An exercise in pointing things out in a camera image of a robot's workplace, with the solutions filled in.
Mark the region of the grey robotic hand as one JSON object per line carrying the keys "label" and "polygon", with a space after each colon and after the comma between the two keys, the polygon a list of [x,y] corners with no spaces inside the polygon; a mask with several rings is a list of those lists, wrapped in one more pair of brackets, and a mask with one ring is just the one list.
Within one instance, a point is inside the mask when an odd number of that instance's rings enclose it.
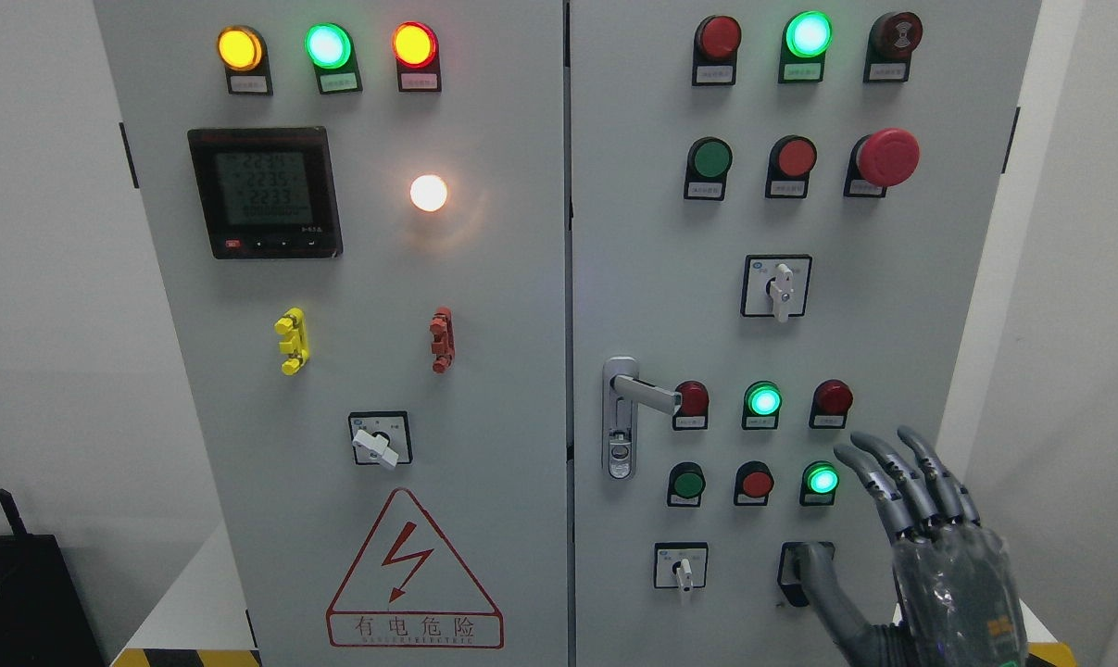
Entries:
{"label": "grey robotic hand", "polygon": [[805,598],[850,666],[1022,666],[1027,630],[1006,545],[931,445],[907,426],[897,433],[915,461],[863,432],[834,452],[885,528],[900,622],[866,621],[821,542],[792,549]]}

